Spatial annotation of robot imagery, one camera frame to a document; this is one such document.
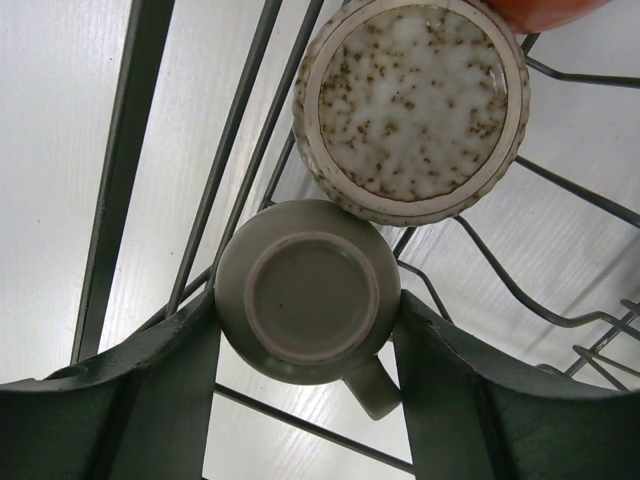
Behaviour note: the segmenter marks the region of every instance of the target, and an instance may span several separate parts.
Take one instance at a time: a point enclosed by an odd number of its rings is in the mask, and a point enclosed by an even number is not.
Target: dish rack
[[[268,114],[233,204],[231,215],[226,223],[217,254],[211,266],[191,283],[188,283],[188,277],[202,240],[207,220],[218,193],[223,174],[228,166],[228,160],[240,123],[282,6],[282,0],[266,0],[264,2],[264,7],[260,14],[249,53],[233,97],[231,109],[224,125],[224,130],[217,147],[209,177],[206,181],[206,186],[169,301],[165,307],[161,308],[146,321],[137,332],[144,331],[160,323],[168,316],[173,315],[184,301],[188,300],[202,287],[204,287],[205,291],[211,291],[213,289],[214,273],[220,261],[221,254],[238,226],[243,208],[253,188],[258,169],[265,157],[265,152],[278,117],[285,106],[288,108],[288,92],[296,75],[298,64],[302,59],[307,43],[316,25],[323,3],[322,0],[311,0],[309,2],[308,9],[291,49],[282,77],[275,95],[271,100]],[[134,0],[132,4],[122,67],[116,92],[114,116],[98,195],[96,220],[92,230],[89,259],[81,297],[81,308],[73,344],[72,362],[89,358],[98,351],[111,281],[116,267],[118,249],[133,190],[138,157],[142,147],[172,8],[173,1],[166,0],[162,2]],[[640,78],[566,73],[539,62],[529,56],[529,52],[539,36],[540,34],[528,35],[522,42],[522,49],[526,55],[526,62],[529,68],[561,82],[589,83],[611,88],[640,89]],[[128,95],[128,92],[132,90],[138,92],[135,98]],[[269,208],[274,205],[273,195],[287,165],[294,144],[294,135],[293,132],[290,131],[284,145],[282,145],[270,181],[262,196],[260,209]],[[526,158],[519,156],[516,162],[533,174],[590,203],[595,208],[604,210],[621,221],[640,229],[640,214],[590,191],[567,178],[546,170]],[[640,317],[640,303],[637,302],[637,299],[621,300],[622,305],[627,310],[627,313],[621,318],[616,318],[598,311],[574,318],[559,315],[536,302],[518,286],[469,222],[461,216],[454,217],[454,220],[460,224],[469,238],[474,242],[479,254],[485,257],[495,274],[504,283],[510,293],[522,305],[541,319],[564,328],[577,327],[591,322],[606,322],[610,325],[610,329],[592,345],[573,346],[573,350],[576,353],[576,360],[566,370],[560,371],[546,364],[538,365],[538,368],[555,375],[573,377],[583,367],[590,365],[614,388],[621,391],[626,391],[627,387],[607,371],[602,364],[608,364],[627,374],[640,378],[639,371],[628,365],[622,365],[603,354],[603,349],[621,333],[640,342],[640,331],[631,326],[631,322],[637,317]],[[417,228],[415,227],[405,229],[400,240],[394,246],[393,252],[397,259],[398,266],[419,277],[432,296],[442,318],[453,322],[454,319],[449,315],[445,303],[442,301],[429,277],[419,268],[402,260],[403,251],[416,231]],[[412,471],[411,465],[402,460],[374,451],[369,447],[250,399],[224,386],[216,385],[216,392],[342,446],[359,451],[360,453],[364,453],[365,455],[405,471]]]

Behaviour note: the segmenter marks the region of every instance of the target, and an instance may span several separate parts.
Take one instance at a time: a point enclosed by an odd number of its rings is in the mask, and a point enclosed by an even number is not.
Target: gray cup
[[[229,343],[261,373],[299,385],[343,379],[374,420],[400,404],[377,357],[400,279],[368,222],[320,200],[270,207],[225,249],[215,298]]]

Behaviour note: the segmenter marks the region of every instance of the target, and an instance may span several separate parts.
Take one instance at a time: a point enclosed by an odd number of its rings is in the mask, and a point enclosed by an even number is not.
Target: orange bowl
[[[536,33],[559,27],[592,12],[611,0],[485,0],[511,28]]]

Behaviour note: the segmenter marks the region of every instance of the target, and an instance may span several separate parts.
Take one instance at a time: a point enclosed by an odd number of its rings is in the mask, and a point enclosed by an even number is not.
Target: speckled bowl
[[[524,54],[475,0],[354,0],[309,45],[294,133],[330,199],[376,223],[434,223],[475,204],[529,117]]]

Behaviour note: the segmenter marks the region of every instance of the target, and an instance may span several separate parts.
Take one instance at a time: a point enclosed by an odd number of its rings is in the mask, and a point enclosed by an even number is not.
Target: cup
[[[250,219],[215,278],[222,329],[247,363],[287,383],[343,379],[374,420],[400,404],[377,357],[399,299],[382,236],[322,200],[281,203]]]
[[[474,0],[354,0],[309,45],[296,144],[365,220],[423,225],[488,193],[517,155],[529,77],[513,32]]]

